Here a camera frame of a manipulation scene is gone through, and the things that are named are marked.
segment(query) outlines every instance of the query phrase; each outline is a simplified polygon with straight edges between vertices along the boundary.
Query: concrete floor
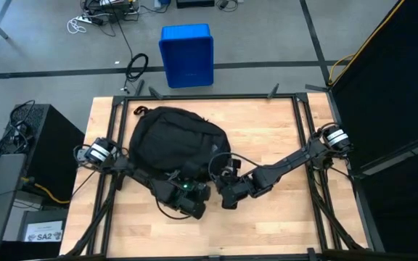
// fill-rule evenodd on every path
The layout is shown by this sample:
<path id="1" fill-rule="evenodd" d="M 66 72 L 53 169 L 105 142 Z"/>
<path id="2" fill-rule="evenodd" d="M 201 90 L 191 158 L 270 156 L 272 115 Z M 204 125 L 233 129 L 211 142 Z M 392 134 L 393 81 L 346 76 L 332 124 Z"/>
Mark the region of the concrete floor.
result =
<path id="1" fill-rule="evenodd" d="M 311 40 L 302 0 L 245 0 L 235 12 L 216 7 L 177 9 L 165 14 L 143 14 L 138 22 L 122 22 L 134 53 L 149 56 L 150 66 L 162 66 L 158 47 L 165 25 L 207 23 L 214 37 L 214 60 L 220 63 L 320 61 Z M 305 0 L 323 52 L 324 68 L 356 52 L 396 0 Z M 152 7 L 152 0 L 142 0 Z M 116 37 L 82 25 L 86 33 L 69 34 L 66 23 L 81 14 L 75 0 L 0 0 L 0 25 L 9 40 L 0 37 L 0 77 L 4 73 L 124 68 L 130 60 L 118 26 Z M 307 91 L 305 84 L 324 86 L 317 66 L 259 67 L 215 70 L 209 87 L 171 89 L 164 72 L 146 72 L 142 78 L 162 94 L 268 93 Z M 123 74 L 76 75 L 0 79 L 0 137 L 16 103 L 35 99 L 53 104 L 80 130 L 86 130 L 95 96 L 123 95 Z"/>

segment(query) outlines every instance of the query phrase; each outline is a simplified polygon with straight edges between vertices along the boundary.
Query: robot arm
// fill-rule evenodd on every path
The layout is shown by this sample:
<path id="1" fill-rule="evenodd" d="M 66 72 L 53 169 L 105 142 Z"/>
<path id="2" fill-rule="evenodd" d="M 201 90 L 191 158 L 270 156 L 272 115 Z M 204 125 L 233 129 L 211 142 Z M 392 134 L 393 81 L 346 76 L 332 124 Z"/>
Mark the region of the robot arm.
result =
<path id="1" fill-rule="evenodd" d="M 283 175 L 307 162 L 312 162 L 315 168 L 327 169 L 331 167 L 333 157 L 343 156 L 350 150 L 348 136 L 339 127 L 333 125 L 319 129 L 306 146 L 273 165 L 257 167 L 240 177 L 237 177 L 236 171 L 217 176 L 215 182 L 223 197 L 222 207 L 233 210 L 237 208 L 238 201 L 248 195 L 252 198 L 264 195 Z"/>

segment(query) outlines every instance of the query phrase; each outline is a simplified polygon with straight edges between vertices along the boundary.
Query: white sticker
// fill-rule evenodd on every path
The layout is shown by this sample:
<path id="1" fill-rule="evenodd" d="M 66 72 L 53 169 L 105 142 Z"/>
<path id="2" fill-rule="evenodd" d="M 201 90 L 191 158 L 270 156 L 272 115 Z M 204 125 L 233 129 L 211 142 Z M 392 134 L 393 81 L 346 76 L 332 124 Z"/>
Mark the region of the white sticker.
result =
<path id="1" fill-rule="evenodd" d="M 91 155 L 93 155 L 93 156 L 97 157 L 97 158 L 98 158 L 98 159 L 100 159 L 101 161 L 105 161 L 105 160 L 106 160 L 106 157 L 102 156 L 102 154 L 100 154 L 100 153 L 99 153 L 99 152 L 97 152 L 97 151 L 92 151 L 92 152 L 91 152 Z"/>
<path id="2" fill-rule="evenodd" d="M 348 135 L 347 135 L 347 134 L 340 135 L 340 136 L 338 136 L 338 137 L 336 137 L 336 138 L 332 139 L 332 140 L 330 141 L 329 145 L 330 145 L 330 146 L 333 146 L 333 145 L 335 145 L 337 142 L 340 142 L 340 141 L 344 140 L 345 138 L 348 138 Z"/>
<path id="3" fill-rule="evenodd" d="M 25 242 L 61 242 L 62 221 L 34 223 L 27 225 Z"/>
<path id="4" fill-rule="evenodd" d="M 101 152 L 101 154 L 103 154 L 104 156 L 109 156 L 109 152 L 107 150 L 105 150 L 103 147 L 101 147 L 98 144 L 93 144 L 93 146 L 91 146 L 92 149 L 96 149 L 98 152 Z"/>
<path id="5" fill-rule="evenodd" d="M 328 135 L 327 140 L 331 141 L 334 137 L 343 134 L 343 130 L 337 130 L 334 133 Z"/>

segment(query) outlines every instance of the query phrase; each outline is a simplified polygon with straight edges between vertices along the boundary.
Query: blue plastic bin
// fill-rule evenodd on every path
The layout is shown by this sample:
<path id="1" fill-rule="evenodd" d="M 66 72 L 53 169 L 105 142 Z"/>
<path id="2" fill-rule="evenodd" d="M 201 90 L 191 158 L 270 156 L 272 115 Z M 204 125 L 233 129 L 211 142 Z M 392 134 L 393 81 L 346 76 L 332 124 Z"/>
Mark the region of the blue plastic bin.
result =
<path id="1" fill-rule="evenodd" d="M 165 26 L 159 48 L 169 87 L 213 84 L 214 45 L 209 25 Z"/>

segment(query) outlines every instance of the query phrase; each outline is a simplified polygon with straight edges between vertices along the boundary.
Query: yellow cord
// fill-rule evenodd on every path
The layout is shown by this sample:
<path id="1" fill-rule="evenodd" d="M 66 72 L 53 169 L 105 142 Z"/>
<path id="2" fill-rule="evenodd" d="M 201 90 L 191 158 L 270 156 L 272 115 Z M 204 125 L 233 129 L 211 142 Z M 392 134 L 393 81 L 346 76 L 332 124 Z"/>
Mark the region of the yellow cord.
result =
<path id="1" fill-rule="evenodd" d="M 340 64 L 342 61 L 344 61 L 345 59 L 347 59 L 347 58 L 349 58 L 349 57 L 353 57 L 353 56 L 354 56 L 354 54 L 349 54 L 349 55 L 346 55 L 345 57 L 343 57 L 343 58 L 339 59 L 339 60 L 338 60 L 338 62 L 336 62 L 336 63 L 332 66 L 332 69 L 330 70 L 330 76 L 328 77 L 328 82 L 329 82 L 329 83 L 333 83 L 332 76 L 333 76 L 333 71 L 335 70 L 335 66 L 339 65 L 339 64 Z"/>
<path id="2" fill-rule="evenodd" d="M 20 178 L 22 181 L 25 181 L 25 182 L 28 182 L 28 181 L 30 181 L 28 178 Z M 35 185 L 35 187 L 37 187 L 37 188 L 39 188 L 39 189 L 41 189 L 41 190 L 43 190 L 44 192 L 46 192 L 47 194 L 48 194 L 48 196 L 52 199 L 52 200 L 54 200 L 55 202 L 57 202 L 57 203 L 59 203 L 59 204 L 69 204 L 70 203 L 70 200 L 65 200 L 65 201 L 62 201 L 62 200 L 58 200 L 50 191 L 49 191 L 49 189 L 47 189 L 47 188 L 45 188 L 45 187 L 43 187 L 42 185 L 40 185 L 40 184 L 37 184 L 37 183 L 35 183 L 34 184 Z"/>
<path id="3" fill-rule="evenodd" d="M 343 71 L 340 72 L 340 74 L 337 76 L 337 78 L 335 80 L 331 80 L 331 78 L 330 78 L 330 81 L 328 82 L 328 86 L 333 86 L 337 82 L 337 80 L 341 78 L 341 76 L 345 73 L 345 71 L 350 67 L 350 65 L 357 58 L 357 56 L 362 52 L 362 50 L 364 50 L 364 48 L 367 46 L 367 44 L 370 42 L 370 40 L 372 38 L 374 38 L 374 36 L 378 33 L 378 31 L 380 31 L 380 29 L 383 28 L 383 26 L 391 19 L 391 17 L 396 13 L 396 11 L 398 11 L 399 7 L 401 7 L 401 5 L 404 2 L 405 2 L 405 0 L 401 0 L 401 2 L 399 2 L 399 4 L 395 7 L 395 9 L 393 9 L 393 11 L 390 13 L 390 15 L 388 15 L 388 17 L 386 17 L 385 21 L 383 21 L 380 24 L 380 26 L 368 37 L 368 39 L 364 42 L 364 44 L 361 46 L 361 48 L 359 48 L 359 50 L 356 52 L 356 55 L 354 55 L 354 57 L 351 59 L 349 64 L 345 67 L 345 69 Z"/>

